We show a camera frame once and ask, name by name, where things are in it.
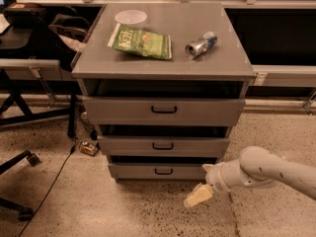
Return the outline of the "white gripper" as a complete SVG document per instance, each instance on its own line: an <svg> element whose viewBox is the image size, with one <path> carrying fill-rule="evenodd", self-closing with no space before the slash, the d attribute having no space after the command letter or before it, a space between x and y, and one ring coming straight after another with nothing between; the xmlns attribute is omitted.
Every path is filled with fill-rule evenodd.
<svg viewBox="0 0 316 237"><path fill-rule="evenodd" d="M203 164L202 167L206 171L206 184L198 184L184 200L185 207L193 207L204 202L213 196L213 191L217 193L229 193L230 188L224 182L221 174L223 164Z"/></svg>

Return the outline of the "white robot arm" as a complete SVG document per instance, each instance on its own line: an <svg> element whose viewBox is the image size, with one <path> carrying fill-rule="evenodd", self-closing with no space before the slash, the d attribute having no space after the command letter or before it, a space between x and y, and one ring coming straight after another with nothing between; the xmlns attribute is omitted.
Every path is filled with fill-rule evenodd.
<svg viewBox="0 0 316 237"><path fill-rule="evenodd" d="M234 187L267 189L277 182L316 198L315 167L288 161L262 147L249 146L235 160L202 167L206 171L205 184L198 184L187 195L185 207L204 202L215 192L229 193Z"/></svg>

